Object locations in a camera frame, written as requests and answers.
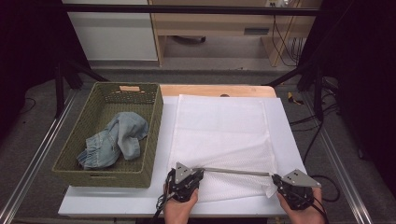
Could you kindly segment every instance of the metal rod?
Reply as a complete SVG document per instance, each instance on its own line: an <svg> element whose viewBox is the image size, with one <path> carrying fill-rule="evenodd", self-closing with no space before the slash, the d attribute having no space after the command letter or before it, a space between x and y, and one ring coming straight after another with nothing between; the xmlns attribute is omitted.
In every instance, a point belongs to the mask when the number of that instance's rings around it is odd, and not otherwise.
<svg viewBox="0 0 396 224"><path fill-rule="evenodd" d="M265 172L253 172L253 171L238 171L238 170L228 170L219 168L194 168L192 170L204 170L206 172L216 172L225 174L235 174L235 175L258 175L258 176L270 176L270 173Z"/></svg>
<svg viewBox="0 0 396 224"><path fill-rule="evenodd" d="M236 14L277 16L322 16L334 15L334 11L318 8L291 7L219 7L219 6L154 6L154 5L95 5L95 4L43 4L40 9L67 12L111 13L177 13L177 14Z"/></svg>

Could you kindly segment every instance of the gray carpet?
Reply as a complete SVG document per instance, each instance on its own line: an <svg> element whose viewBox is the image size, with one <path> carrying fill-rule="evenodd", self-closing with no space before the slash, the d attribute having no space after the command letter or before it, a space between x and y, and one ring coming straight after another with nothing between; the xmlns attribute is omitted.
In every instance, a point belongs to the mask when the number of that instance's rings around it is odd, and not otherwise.
<svg viewBox="0 0 396 224"><path fill-rule="evenodd" d="M102 76L112 81L130 82L158 82L158 83L189 83L189 84L247 84L260 85L267 83L281 75L281 73L263 73L257 71L126 71L126 70L101 70ZM73 129L80 109L83 107L88 93L91 90L93 80L87 76L84 86L79 91L78 97L67 116L63 127L58 132L50 151L44 159L35 180L27 192L21 206L15 216L15 223L62 223L61 220L76 221L77 223L88 222L91 219L70 219L57 214L63 199L64 190L67 188L62 179L53 175L50 171L54 161L59 155L68 134ZM276 87L276 94L281 98L289 121L304 119L310 116L306 105L297 105L288 101L288 92L296 92L295 79L291 79L284 85ZM54 82L49 81L30 89L26 97L35 100L26 100L27 112L20 115L15 122L13 130L7 139L2 142L0 148L0 206L3 207L12 191L16 188L23 172L35 155L41 141L49 129L55 114L55 89ZM329 96L325 98L326 105L334 103ZM315 126L313 121L295 125L294 138L303 156L313 138L317 128L304 131ZM328 132L332 142L341 155L353 182L355 183L364 204L374 223L396 223L396 202L383 184L373 164L359 159L356 146L348 129L340 115L336 111L325 117L324 129ZM312 150L306 161L306 169L310 175L326 175L336 182L337 178L332 170L326 153L323 150L322 141L318 138L312 146ZM332 199L336 195L334 186L325 179L318 179L323 184L323 197ZM331 223L357 223L349 207L346 197L341 194L335 203L324 203ZM94 219L95 222L112 223L112 219Z"/></svg>

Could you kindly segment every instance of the white table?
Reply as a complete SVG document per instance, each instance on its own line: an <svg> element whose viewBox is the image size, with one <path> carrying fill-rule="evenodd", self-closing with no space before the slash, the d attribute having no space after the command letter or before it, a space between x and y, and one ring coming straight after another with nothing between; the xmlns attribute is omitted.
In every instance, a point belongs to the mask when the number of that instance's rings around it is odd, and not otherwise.
<svg viewBox="0 0 396 224"><path fill-rule="evenodd" d="M274 144L278 174L285 175L296 168L305 172L280 99L274 97L263 97L263 99ZM151 186L148 189L70 186L64 196L59 214L70 217L152 217L156 212L155 205L163 192L163 183L169 172L166 167L176 118L176 107L176 96L163 97L163 119ZM284 215L285 212L280 207L276 195L271 198L255 196L198 203L191 211L191 217L275 217Z"/></svg>

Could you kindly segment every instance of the aluminum rail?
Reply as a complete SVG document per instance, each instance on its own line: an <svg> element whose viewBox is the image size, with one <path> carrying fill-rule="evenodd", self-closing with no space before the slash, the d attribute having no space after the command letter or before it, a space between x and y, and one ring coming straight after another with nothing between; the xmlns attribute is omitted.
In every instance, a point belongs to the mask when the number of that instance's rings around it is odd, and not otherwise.
<svg viewBox="0 0 396 224"><path fill-rule="evenodd" d="M177 14L234 14L277 16L330 16L335 11L296 7L220 7L220 6L168 6L168 5L95 5L95 4L41 4L41 10L67 12L109 13L177 13Z"/></svg>
<svg viewBox="0 0 396 224"><path fill-rule="evenodd" d="M307 102L307 106L311 114L314 114L313 110L313 102L311 97L307 95L308 93L302 92L304 102ZM371 224L373 223L370 214L368 213L366 206L361 199L355 185L353 184L352 179L350 178L346 167L341 161L338 153L332 144L332 140L330 136L327 134L326 129L322 128L320 131L321 139L325 145L325 151L329 158L330 164L335 171L335 175L340 182L340 186L343 189L343 192L346 196L347 201L349 202L349 206L352 209L352 212L358 221L359 224Z"/></svg>
<svg viewBox="0 0 396 224"><path fill-rule="evenodd" d="M64 119L70 111L70 108L76 98L78 90L71 90L64 102L64 111L52 122L47 134L45 135L40 147L35 153L32 161L30 162L28 168L23 174L18 186L14 189L13 193L9 197L6 205L3 207L0 213L0 223L9 224L17 213L28 189L35 179L35 175L41 167L44 159L46 158L50 146L52 145L56 135L64 123Z"/></svg>

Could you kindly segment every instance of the black clamp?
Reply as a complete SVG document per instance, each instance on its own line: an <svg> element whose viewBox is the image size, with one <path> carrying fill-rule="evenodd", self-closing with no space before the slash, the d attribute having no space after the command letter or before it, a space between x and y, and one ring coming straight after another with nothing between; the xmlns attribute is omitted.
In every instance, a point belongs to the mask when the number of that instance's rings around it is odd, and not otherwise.
<svg viewBox="0 0 396 224"><path fill-rule="evenodd" d="M277 185L277 191L285 198L291 210L305 210L314 203L312 187L320 188L319 182L295 170L288 175L272 175L273 182Z"/></svg>
<svg viewBox="0 0 396 224"><path fill-rule="evenodd" d="M176 201L184 203L199 188L199 183L204 178L204 170L192 170L178 162L176 169L172 169L168 175L171 176L168 194L172 194Z"/></svg>

